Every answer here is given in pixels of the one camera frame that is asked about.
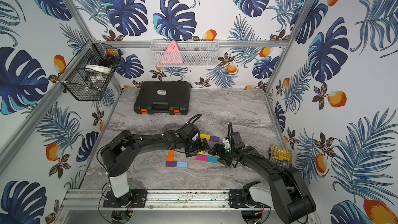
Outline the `magenta block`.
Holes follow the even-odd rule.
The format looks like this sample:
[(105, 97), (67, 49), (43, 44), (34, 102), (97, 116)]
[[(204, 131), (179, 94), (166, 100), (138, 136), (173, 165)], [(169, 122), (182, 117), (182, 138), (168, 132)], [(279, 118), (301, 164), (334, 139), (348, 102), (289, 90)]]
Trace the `magenta block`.
[(197, 154), (197, 157), (196, 157), (196, 159), (197, 159), (197, 161), (204, 161), (204, 162), (207, 162), (207, 156), (206, 155), (202, 155), (202, 154)]

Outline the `teal block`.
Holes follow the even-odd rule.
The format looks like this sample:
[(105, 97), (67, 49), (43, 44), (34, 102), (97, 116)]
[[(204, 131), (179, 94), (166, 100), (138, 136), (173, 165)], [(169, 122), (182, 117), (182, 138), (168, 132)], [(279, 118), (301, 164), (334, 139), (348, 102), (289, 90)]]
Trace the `teal block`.
[(218, 163), (218, 158), (217, 157), (212, 157), (212, 156), (207, 156), (207, 162), (210, 163)]

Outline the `short yellow block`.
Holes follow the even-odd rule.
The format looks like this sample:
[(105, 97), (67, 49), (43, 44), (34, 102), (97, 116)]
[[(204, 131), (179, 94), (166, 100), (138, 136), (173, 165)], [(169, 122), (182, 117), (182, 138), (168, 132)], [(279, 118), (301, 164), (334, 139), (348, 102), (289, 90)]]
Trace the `short yellow block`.
[(201, 140), (207, 140), (207, 141), (209, 141), (209, 140), (210, 140), (210, 135), (208, 135), (208, 134), (201, 134), (201, 135), (200, 135), (200, 139), (201, 139)]

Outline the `light blue block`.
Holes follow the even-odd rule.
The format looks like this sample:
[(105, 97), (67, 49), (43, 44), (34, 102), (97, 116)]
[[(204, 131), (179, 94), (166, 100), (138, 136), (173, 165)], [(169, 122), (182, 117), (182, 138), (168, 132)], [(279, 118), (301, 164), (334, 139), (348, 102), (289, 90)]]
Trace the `light blue block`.
[(188, 168), (187, 162), (177, 162), (176, 168)]

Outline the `purple short block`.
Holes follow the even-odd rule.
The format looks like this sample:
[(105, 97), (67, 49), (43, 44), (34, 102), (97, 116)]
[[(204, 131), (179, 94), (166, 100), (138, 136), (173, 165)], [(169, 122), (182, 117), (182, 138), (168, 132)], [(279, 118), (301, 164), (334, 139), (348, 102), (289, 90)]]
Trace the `purple short block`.
[(217, 143), (219, 143), (219, 142), (220, 142), (220, 137), (218, 137), (218, 136), (210, 136), (209, 140), (210, 140), (211, 142), (217, 142)]

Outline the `orange block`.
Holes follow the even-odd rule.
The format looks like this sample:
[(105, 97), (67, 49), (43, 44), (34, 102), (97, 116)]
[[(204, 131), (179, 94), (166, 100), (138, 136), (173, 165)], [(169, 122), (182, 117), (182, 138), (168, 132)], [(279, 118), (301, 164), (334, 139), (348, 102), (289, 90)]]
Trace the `orange block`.
[(174, 151), (169, 150), (168, 161), (174, 161)]

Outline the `dark purple block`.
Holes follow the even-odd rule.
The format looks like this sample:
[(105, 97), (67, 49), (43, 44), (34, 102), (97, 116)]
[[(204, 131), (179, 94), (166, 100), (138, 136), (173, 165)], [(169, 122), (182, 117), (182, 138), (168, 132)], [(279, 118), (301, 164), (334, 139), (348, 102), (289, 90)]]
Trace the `dark purple block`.
[(177, 167), (177, 164), (178, 164), (177, 161), (167, 161), (166, 167), (168, 167), (168, 168)]

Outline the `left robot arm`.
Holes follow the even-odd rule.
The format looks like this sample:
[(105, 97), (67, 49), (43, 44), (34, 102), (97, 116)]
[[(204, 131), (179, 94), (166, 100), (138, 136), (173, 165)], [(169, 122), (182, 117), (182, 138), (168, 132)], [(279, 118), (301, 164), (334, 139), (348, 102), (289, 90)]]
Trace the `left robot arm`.
[(130, 191), (126, 172), (141, 153), (156, 150), (179, 150), (191, 157), (203, 150), (209, 150), (206, 141), (200, 139), (198, 128), (185, 127), (155, 135), (138, 135), (122, 131), (110, 143), (99, 150), (103, 165), (108, 173), (113, 196), (124, 197)]

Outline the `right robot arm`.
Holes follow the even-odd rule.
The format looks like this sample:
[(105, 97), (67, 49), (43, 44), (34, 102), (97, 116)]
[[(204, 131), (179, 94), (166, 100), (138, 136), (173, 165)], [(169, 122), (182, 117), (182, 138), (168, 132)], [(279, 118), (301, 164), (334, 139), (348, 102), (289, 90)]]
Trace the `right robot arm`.
[(273, 209), (283, 223), (291, 224), (316, 211), (315, 200), (296, 168), (275, 165), (251, 146), (232, 151), (216, 144), (208, 153), (218, 156), (227, 167), (236, 161), (263, 177), (269, 185)]

